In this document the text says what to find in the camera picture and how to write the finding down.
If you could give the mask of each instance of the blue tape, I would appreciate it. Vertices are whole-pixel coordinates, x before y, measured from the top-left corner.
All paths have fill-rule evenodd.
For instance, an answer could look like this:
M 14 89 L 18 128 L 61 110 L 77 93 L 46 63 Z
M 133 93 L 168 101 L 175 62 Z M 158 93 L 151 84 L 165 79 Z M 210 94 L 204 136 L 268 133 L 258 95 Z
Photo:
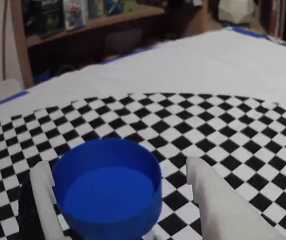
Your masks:
M 28 91 L 21 91 L 21 92 L 19 92 L 18 94 L 15 94 L 15 95 L 13 95 L 13 96 L 10 96 L 10 97 L 8 97 L 8 98 L 5 98 L 5 99 L 1 100 L 1 101 L 0 101 L 0 105 L 1 105 L 1 104 L 4 104 L 4 103 L 6 103 L 6 102 L 12 101 L 13 99 L 20 98 L 20 97 L 22 97 L 22 96 L 24 96 L 24 95 L 27 95 L 27 94 L 29 94 Z
M 236 33 L 248 35 L 248 36 L 251 36 L 251 37 L 254 37 L 254 38 L 257 38 L 257 39 L 264 39 L 264 38 L 267 37 L 265 34 L 260 34 L 260 33 L 252 32 L 252 31 L 247 31 L 247 30 L 244 30 L 244 29 L 241 29 L 241 28 L 237 28 L 237 27 L 232 27 L 232 30 L 234 32 L 236 32 Z

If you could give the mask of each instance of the wooden shelf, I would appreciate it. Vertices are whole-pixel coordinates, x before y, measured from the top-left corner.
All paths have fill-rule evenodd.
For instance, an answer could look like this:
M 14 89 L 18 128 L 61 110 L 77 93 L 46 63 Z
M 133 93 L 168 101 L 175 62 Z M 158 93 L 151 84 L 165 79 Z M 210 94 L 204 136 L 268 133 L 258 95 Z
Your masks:
M 139 5 L 138 9 L 133 12 L 129 13 L 123 13 L 119 15 L 114 15 L 114 16 L 104 16 L 100 17 L 97 19 L 91 19 L 88 20 L 85 24 L 85 26 L 69 31 L 63 31 L 60 32 L 56 35 L 47 37 L 45 39 L 41 39 L 39 36 L 29 36 L 26 38 L 26 44 L 27 47 L 33 47 L 36 45 L 41 45 L 43 43 L 47 43 L 56 39 L 64 38 L 70 35 L 73 35 L 75 33 L 80 33 L 84 32 L 87 30 L 91 29 L 96 29 L 96 28 L 101 28 L 104 26 L 109 26 L 113 24 L 118 24 L 118 23 L 123 23 L 131 20 L 136 20 L 136 19 L 141 19 L 141 18 L 146 18 L 146 17 L 151 17 L 151 16 L 157 16 L 157 15 L 162 15 L 164 14 L 164 10 L 159 7 L 155 6 L 148 6 L 148 5 Z

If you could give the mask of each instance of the checkerboard mat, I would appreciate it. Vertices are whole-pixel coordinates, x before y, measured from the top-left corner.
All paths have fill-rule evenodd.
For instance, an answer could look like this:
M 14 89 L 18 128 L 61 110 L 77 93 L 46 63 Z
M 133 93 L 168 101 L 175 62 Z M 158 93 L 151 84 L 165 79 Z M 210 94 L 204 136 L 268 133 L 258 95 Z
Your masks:
M 202 239 L 186 156 L 203 158 L 286 236 L 286 106 L 239 96 L 151 93 L 86 98 L 0 121 L 0 238 L 18 238 L 18 192 L 30 168 L 39 161 L 53 166 L 71 148 L 104 137 L 137 142 L 158 158 L 158 239 Z M 58 219 L 67 233 L 59 212 Z

